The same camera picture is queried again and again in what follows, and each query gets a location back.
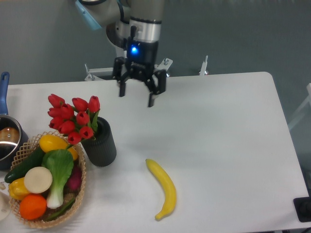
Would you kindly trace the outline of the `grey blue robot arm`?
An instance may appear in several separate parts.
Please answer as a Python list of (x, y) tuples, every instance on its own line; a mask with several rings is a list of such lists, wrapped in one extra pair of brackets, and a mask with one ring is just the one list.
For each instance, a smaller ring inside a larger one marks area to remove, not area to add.
[(163, 0), (77, 0), (76, 8), (87, 25), (106, 28), (109, 41), (120, 52), (114, 60), (112, 78), (123, 97), (128, 79), (143, 82), (149, 90), (148, 106), (165, 92), (167, 72), (156, 69), (165, 2)]

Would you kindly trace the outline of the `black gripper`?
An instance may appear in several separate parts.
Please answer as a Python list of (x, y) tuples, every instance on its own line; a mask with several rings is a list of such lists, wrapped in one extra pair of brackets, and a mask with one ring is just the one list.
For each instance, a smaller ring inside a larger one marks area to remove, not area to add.
[(128, 75), (132, 79), (145, 82), (149, 90), (148, 107), (153, 107), (155, 99), (166, 91), (167, 71), (154, 72), (158, 41), (148, 43), (136, 40), (127, 41), (127, 58), (114, 60), (112, 78), (117, 81), (119, 97), (125, 96)]

